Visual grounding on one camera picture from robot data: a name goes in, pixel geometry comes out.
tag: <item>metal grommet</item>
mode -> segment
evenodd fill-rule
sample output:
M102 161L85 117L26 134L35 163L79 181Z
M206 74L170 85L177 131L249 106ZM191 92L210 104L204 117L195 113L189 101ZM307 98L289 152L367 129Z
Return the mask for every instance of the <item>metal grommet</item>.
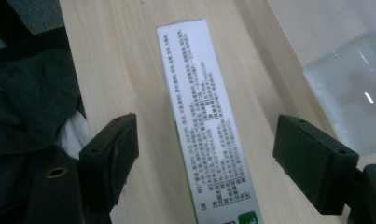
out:
M68 169L66 167L57 167L47 172L46 178L47 179L57 178L62 175L65 175L66 172L68 172Z

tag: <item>wooden table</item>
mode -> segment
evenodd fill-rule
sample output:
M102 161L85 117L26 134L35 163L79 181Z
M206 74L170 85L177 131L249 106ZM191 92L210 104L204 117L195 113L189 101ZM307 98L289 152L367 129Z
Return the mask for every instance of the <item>wooden table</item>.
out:
M278 114L333 135L266 0L61 0L91 133L137 114L140 157L114 223L195 223L156 27L207 19L266 223L345 223L321 216L272 157ZM362 167L376 162L363 158Z

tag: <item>white label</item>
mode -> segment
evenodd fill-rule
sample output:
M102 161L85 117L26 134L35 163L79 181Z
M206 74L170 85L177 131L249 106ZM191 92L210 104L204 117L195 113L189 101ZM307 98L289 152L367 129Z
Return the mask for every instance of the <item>white label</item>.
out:
M263 223L206 21L157 32L199 223Z

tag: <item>dark fabric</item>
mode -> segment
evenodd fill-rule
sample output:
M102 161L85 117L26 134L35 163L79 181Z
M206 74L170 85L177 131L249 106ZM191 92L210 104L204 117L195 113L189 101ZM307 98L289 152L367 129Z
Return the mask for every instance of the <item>dark fabric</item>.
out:
M79 95L71 54L62 49L0 63L0 86L0 155L48 147Z
M0 207L28 199L35 174L75 162L51 147L76 110L79 89L71 54L51 49L0 62Z

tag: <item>light wood surface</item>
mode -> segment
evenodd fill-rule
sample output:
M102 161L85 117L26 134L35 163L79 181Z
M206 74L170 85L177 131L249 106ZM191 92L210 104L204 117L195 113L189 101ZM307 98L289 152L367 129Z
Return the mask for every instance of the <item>light wood surface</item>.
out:
M207 19L266 223L345 223L321 216L272 157L278 114L333 135L266 0L61 0L91 133L137 114L140 157L114 223L195 223L156 27ZM376 160L372 156L365 162Z

